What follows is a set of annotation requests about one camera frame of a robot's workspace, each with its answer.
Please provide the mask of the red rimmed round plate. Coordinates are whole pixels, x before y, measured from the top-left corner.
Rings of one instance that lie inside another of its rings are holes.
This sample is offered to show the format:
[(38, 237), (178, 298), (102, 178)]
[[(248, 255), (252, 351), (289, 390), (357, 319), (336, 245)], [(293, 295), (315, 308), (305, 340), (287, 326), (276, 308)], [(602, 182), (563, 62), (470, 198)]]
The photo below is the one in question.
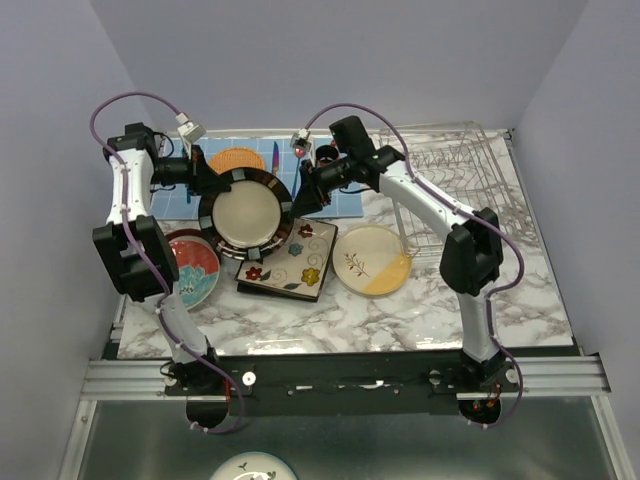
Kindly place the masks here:
[(218, 255), (199, 230), (179, 229), (166, 234), (166, 239), (180, 268), (190, 265), (206, 272), (220, 268)]

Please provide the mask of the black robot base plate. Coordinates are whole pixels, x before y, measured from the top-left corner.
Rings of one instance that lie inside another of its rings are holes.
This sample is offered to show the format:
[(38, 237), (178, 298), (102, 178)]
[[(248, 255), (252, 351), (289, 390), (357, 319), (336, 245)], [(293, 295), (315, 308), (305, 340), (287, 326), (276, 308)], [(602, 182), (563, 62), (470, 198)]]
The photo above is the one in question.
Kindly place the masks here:
[(231, 401), (258, 416), (456, 415), (518, 392), (503, 354), (476, 364), (460, 350), (227, 355), (216, 370), (194, 362), (161, 368), (165, 392), (192, 401)]

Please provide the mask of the cream square dark-rimmed plate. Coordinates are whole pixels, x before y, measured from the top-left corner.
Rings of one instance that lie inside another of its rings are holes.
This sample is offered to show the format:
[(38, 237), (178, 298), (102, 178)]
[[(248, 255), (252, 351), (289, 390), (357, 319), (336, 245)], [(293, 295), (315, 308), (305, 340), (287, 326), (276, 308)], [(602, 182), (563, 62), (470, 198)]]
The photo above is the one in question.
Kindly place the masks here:
[(241, 264), (235, 276), (238, 290), (317, 302), (337, 233), (332, 223), (296, 219), (281, 248), (264, 259)]

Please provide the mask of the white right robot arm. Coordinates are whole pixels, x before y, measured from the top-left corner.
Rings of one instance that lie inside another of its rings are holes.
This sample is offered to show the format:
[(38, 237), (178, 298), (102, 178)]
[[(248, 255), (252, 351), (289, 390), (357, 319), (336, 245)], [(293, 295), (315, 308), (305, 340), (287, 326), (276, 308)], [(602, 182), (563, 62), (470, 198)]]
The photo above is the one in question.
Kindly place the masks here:
[(338, 155), (324, 165), (305, 160), (290, 215), (321, 211), (333, 191), (352, 183), (401, 204), (443, 243), (441, 278), (458, 298), (463, 327), (460, 379), (480, 392), (496, 380), (506, 355), (496, 335), (492, 296), (504, 261), (507, 239), (497, 214), (475, 210), (437, 188), (412, 167), (408, 147), (377, 147), (357, 116), (334, 122), (330, 133)]

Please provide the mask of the yellow round plate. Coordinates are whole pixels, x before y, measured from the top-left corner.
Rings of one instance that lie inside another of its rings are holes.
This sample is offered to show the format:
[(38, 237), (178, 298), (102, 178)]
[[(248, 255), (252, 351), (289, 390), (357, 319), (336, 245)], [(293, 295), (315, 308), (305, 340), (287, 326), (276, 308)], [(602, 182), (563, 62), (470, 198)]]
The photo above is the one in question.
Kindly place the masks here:
[(332, 265), (340, 282), (350, 291), (380, 297), (392, 294), (407, 282), (412, 259), (397, 233), (368, 224), (356, 226), (336, 241)]

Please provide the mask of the white red rimmed plate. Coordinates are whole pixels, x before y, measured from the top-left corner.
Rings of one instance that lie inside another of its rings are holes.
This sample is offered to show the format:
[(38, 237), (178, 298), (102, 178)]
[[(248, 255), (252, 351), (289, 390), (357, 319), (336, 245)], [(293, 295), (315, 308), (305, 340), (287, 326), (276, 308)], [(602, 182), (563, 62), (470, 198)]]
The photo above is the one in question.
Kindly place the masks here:
[(179, 270), (179, 294), (187, 310), (201, 304), (215, 289), (220, 261), (211, 246), (195, 236), (169, 241)]

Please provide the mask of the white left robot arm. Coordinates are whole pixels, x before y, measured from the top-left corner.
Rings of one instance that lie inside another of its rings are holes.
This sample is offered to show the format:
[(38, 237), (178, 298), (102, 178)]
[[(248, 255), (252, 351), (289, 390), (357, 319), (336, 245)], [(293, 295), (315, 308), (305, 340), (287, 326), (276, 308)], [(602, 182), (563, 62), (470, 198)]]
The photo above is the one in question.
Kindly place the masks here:
[(151, 214), (151, 186), (194, 186), (196, 162), (187, 155), (162, 158), (156, 133), (143, 123), (102, 143), (112, 173), (112, 200), (105, 224), (92, 240), (118, 293), (142, 304), (154, 318), (172, 355), (163, 375), (201, 395), (232, 390), (233, 379), (196, 326), (179, 293), (174, 252)]

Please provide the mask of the wire dish rack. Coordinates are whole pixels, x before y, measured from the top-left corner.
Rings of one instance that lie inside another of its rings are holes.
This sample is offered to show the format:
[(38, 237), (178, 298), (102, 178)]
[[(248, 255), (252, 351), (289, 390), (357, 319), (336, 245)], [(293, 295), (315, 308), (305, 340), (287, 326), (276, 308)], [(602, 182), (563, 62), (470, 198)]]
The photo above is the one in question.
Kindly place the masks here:
[(544, 254), (511, 155), (506, 130), (486, 130), (476, 122), (404, 125), (414, 171), (462, 203), (498, 214), (500, 228), (536, 270)]

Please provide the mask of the dark olive round plate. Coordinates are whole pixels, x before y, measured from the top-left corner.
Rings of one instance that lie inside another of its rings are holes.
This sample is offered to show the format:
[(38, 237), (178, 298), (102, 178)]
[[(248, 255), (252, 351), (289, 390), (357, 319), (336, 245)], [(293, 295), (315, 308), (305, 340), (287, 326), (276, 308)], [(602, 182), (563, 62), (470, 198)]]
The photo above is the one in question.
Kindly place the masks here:
[(242, 167), (221, 175), (230, 189), (203, 195), (198, 223), (214, 251), (235, 260), (260, 260), (282, 247), (293, 230), (293, 200), (273, 174)]

